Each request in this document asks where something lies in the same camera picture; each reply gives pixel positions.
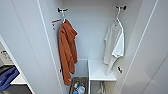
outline white panel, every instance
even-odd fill
[[[49,93],[61,94],[61,87],[46,36],[46,27],[43,24],[43,16],[40,8],[43,6],[38,5],[38,1],[34,0],[13,0],[13,3],[35,55],[38,66],[40,67],[40,71],[43,74],[43,78],[45,79],[44,83],[46,83]]]
[[[72,77],[88,77],[88,63],[87,60],[79,59],[75,64],[75,74]]]
[[[167,4],[168,2],[165,0],[158,1],[157,7],[155,9],[155,13],[153,14],[153,21],[151,22],[153,23],[153,28],[154,26],[157,26],[158,32],[163,33],[165,35],[168,35],[166,32],[168,29],[167,27],[168,20],[165,20],[167,19],[166,15],[168,15],[168,12],[166,10],[168,8]],[[167,40],[161,38],[160,42],[165,43],[165,45],[160,45],[160,47],[162,46],[160,48],[160,51],[161,51],[164,47],[166,47]],[[150,84],[148,85],[148,87],[146,88],[143,94],[167,94],[168,93],[167,71],[168,71],[168,58],[164,61],[163,65],[160,67],[160,69],[158,70],[158,72],[156,73],[156,75],[154,76],[154,78],[152,79],[152,81],[150,82]]]
[[[142,94],[168,55],[168,2],[159,0],[133,60],[122,94]]]
[[[57,9],[63,8],[63,0],[40,0],[40,6],[43,14],[44,24],[47,30],[46,34],[48,37],[52,58],[59,78],[59,84],[62,88],[63,94],[68,94],[69,87],[64,84],[62,72],[60,72],[61,63],[58,50],[58,30],[62,21],[54,23],[54,26],[51,23],[53,20],[59,20],[62,18],[62,14],[58,13]]]
[[[168,93],[168,58],[160,67],[143,94],[167,94]]]
[[[144,31],[145,26],[148,22],[149,16],[151,14],[151,11],[153,9],[153,6],[154,6],[155,2],[156,2],[156,0],[153,0],[152,2],[151,1],[149,2],[149,0],[143,0],[142,5],[139,5],[140,11],[138,13],[138,17],[137,17],[135,26],[134,26],[133,31],[132,31],[130,42],[128,44],[128,49],[125,52],[125,56],[124,56],[123,63],[122,63],[122,66],[121,66],[121,69],[123,70],[123,73],[119,74],[118,69],[117,69],[118,64],[120,65],[120,62],[116,62],[116,65],[114,65],[114,73],[118,74],[118,75],[116,76],[117,77],[117,82],[116,82],[113,94],[119,94],[119,92],[122,88],[122,84],[124,82],[124,79],[126,77],[128,69],[131,66],[131,61],[134,57],[134,54],[136,52],[139,41],[142,37],[143,31]]]
[[[0,34],[16,59],[20,69],[29,81],[34,92],[47,94],[49,91],[25,36],[18,16],[10,0],[0,2]]]

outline hook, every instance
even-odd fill
[[[127,9],[127,6],[120,7],[120,9],[126,10],[126,9]]]
[[[61,12],[61,11],[67,11],[68,9],[60,9],[60,8],[58,8],[58,12]]]

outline fabric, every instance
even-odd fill
[[[70,73],[75,73],[74,64],[77,62],[77,52],[74,40],[76,35],[77,32],[72,28],[69,21],[65,20],[59,29],[59,51],[64,83],[67,86],[71,85]]]
[[[115,56],[116,58],[120,58],[124,55],[124,34],[121,33],[117,44],[112,52],[112,55]]]
[[[114,56],[111,57],[110,63],[108,65],[108,68],[107,68],[106,73],[105,73],[107,76],[110,74],[111,68],[112,68],[112,66],[113,66],[113,64],[116,60],[117,60],[116,57],[114,57]]]
[[[113,22],[108,26],[106,36],[104,38],[105,41],[105,52],[103,60],[104,64],[110,63],[113,49],[121,33],[122,29],[118,23]]]
[[[124,33],[120,22],[114,20],[113,24],[108,26],[104,40],[104,63],[108,64],[105,74],[109,75],[114,62],[124,55]]]

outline wardrobe door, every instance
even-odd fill
[[[168,93],[168,58],[162,64],[143,94],[167,94]]]
[[[168,55],[167,4],[168,2],[166,0],[156,1],[135,56],[132,60],[132,66],[126,76],[121,94],[142,94],[160,66],[165,62]],[[160,77],[157,76],[155,78],[158,82],[164,81],[161,77],[167,77],[166,74],[162,73],[159,73],[158,75],[160,75]],[[158,87],[157,85],[160,85],[160,88],[164,90],[165,84],[157,83],[156,87]],[[147,92],[145,94],[163,93]]]

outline white shelf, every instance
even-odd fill
[[[103,64],[103,60],[88,60],[88,68],[89,68],[89,80],[90,81],[116,81],[116,77],[114,73],[111,73],[106,76],[105,72],[107,70],[108,65]]]
[[[27,84],[21,74],[19,74],[12,82],[11,84]]]

